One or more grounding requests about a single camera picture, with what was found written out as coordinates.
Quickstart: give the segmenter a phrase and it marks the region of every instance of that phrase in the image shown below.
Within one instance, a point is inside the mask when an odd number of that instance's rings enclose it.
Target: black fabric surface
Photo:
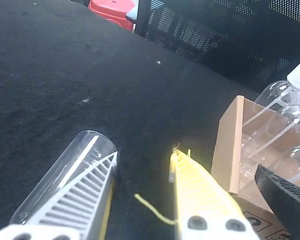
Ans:
[[[211,166],[218,121],[256,94],[67,0],[0,0],[0,228],[76,134],[120,151],[106,239],[173,239],[173,146]]]

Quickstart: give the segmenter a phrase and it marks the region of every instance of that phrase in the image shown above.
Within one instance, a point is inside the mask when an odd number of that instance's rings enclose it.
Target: red container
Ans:
[[[126,19],[126,14],[134,7],[131,0],[91,0],[89,3],[92,12],[129,31],[134,25]]]

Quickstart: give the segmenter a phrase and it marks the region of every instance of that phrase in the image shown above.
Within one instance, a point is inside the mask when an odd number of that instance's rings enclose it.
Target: cardboard box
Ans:
[[[248,109],[251,109],[252,104],[253,102],[245,99],[243,96],[237,96],[221,117],[213,154],[211,175],[223,189],[232,194],[261,240],[288,240],[291,239],[290,234],[272,213],[256,184],[249,188],[249,196],[240,195],[243,121],[251,117]],[[249,133],[250,129],[262,126],[272,114],[274,112],[271,110],[265,112],[264,115],[254,120],[253,126],[244,130]],[[297,135],[293,130],[288,131],[286,136],[282,136],[282,139],[278,139],[269,146],[267,148],[269,155],[271,155],[269,159],[275,159],[283,150],[296,145],[300,145],[300,128]]]

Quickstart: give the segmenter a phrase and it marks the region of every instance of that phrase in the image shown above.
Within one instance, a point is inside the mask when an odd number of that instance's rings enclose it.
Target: clear plastic tube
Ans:
[[[13,214],[10,224],[25,224],[52,196],[89,166],[117,152],[104,135],[92,130],[78,133],[70,145]]]
[[[261,114],[265,113],[268,109],[272,109],[272,107],[278,103],[285,95],[289,93],[289,89],[286,89],[283,91],[277,98],[275,98],[273,101],[271,101],[268,105],[266,105],[261,111],[259,111],[257,114],[252,116],[249,120],[247,120],[242,126],[245,127],[249,123],[251,123],[253,120],[258,118]]]
[[[242,145],[242,157],[254,157],[281,138],[287,131],[293,130],[296,125],[300,126],[300,105],[283,107]],[[265,160],[264,155],[257,162],[263,164],[262,160]]]
[[[268,168],[281,178],[300,187],[300,145],[287,149]]]

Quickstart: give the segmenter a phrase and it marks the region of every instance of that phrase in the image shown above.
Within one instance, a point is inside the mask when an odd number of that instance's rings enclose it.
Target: box flap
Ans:
[[[238,95],[219,121],[211,168],[218,184],[232,193],[239,191],[244,100]]]

